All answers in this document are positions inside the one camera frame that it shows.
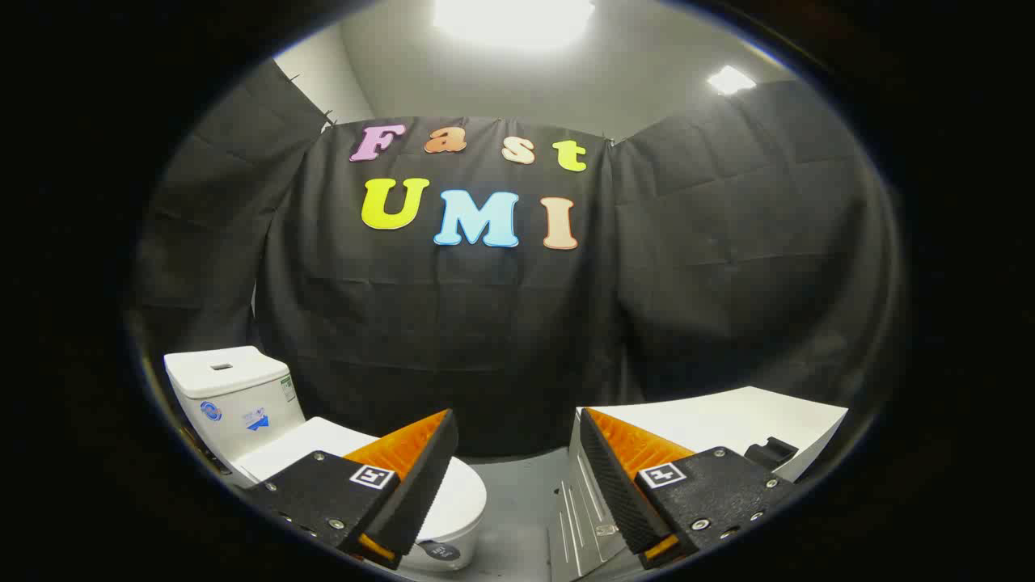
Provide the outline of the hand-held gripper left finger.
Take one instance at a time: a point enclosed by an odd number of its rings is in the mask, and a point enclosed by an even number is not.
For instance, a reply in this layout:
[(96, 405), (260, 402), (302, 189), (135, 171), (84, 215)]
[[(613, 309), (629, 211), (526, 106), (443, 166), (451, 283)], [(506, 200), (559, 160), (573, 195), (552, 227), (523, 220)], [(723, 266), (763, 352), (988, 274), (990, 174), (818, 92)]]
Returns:
[(310, 449), (243, 489), (252, 506), (320, 544), (396, 570), (411, 551), (459, 445), (444, 409), (354, 452)]

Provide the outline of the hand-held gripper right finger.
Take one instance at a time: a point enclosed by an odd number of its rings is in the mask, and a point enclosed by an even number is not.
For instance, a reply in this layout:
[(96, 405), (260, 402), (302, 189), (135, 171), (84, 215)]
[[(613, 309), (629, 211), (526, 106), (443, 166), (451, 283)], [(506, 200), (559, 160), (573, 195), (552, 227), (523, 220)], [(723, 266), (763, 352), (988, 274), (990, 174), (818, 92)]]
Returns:
[(581, 409), (579, 432), (607, 508), (645, 570), (753, 530), (796, 487), (762, 459), (724, 446), (694, 452), (592, 407)]

